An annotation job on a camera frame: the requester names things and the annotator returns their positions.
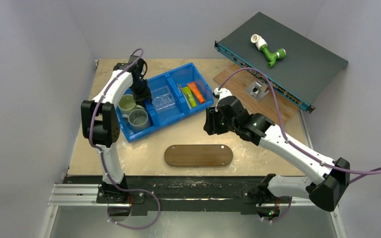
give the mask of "green pipe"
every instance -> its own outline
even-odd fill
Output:
[[[251,41],[252,43],[255,43],[256,47],[265,54],[266,58],[269,61],[268,66],[270,68],[272,68],[275,65],[276,60],[281,60],[286,56],[285,49],[283,48],[278,49],[274,53],[271,53],[268,50],[268,44],[260,35],[254,34],[251,37]]]

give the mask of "tabletop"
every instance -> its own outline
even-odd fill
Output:
[[[147,78],[193,62],[211,89],[218,87],[213,78],[233,64],[229,59],[145,60],[148,64]],[[113,66],[118,62],[127,62],[127,59],[99,61],[88,99],[92,99],[103,89],[112,75]],[[208,136],[203,130],[204,124],[205,112],[201,112],[136,142],[128,143],[121,134],[117,141],[117,150],[123,171],[127,175],[168,176],[264,176],[270,173],[287,176],[303,175],[278,155],[250,142],[242,141],[234,133]],[[285,123],[285,129],[295,139],[307,143],[299,114],[295,114]],[[229,165],[222,167],[171,167],[164,161],[164,151],[169,146],[177,144],[224,144],[232,149],[234,157]],[[68,174],[102,175],[97,152],[82,136],[81,126]]]

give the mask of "mug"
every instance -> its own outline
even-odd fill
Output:
[[[143,131],[151,126],[148,113],[143,109],[135,109],[129,113],[127,121],[134,133]]]
[[[122,117],[127,118],[127,116],[137,108],[144,109],[144,107],[136,104],[132,94],[125,94],[121,97],[119,109],[122,112]]]

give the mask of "blue plastic tray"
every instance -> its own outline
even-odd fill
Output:
[[[198,86],[199,91],[205,99],[205,103],[200,104],[194,96],[197,106],[192,109],[188,108],[188,105],[182,92],[179,91],[177,87],[177,84],[180,84],[181,87],[185,87],[190,82],[195,82],[195,84]],[[212,96],[211,88],[202,78],[201,74],[198,72],[193,63],[185,64],[168,72],[157,75],[153,78],[150,78],[148,80],[148,86],[151,92],[162,87],[168,86],[175,99],[175,104],[174,106],[170,106],[169,109],[164,112],[156,113],[153,105],[150,104],[149,101],[145,101],[146,110],[151,121],[151,127],[138,133],[134,133],[132,131],[127,120],[122,117],[119,107],[116,107],[116,114],[118,115],[119,124],[128,142],[139,140],[155,131],[172,125],[196,113],[204,111],[206,108],[210,107],[214,103],[214,97]],[[132,91],[128,89],[125,92],[125,94],[132,94]]]

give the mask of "white wall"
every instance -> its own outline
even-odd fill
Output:
[[[67,0],[97,58],[221,58],[221,40],[261,11],[307,35],[325,0]]]
[[[0,0],[0,238],[38,236],[93,61],[65,1]]]
[[[381,166],[381,1],[327,0],[308,38],[349,61],[307,116],[315,149]],[[381,175],[349,186],[340,206],[348,237],[381,237]]]

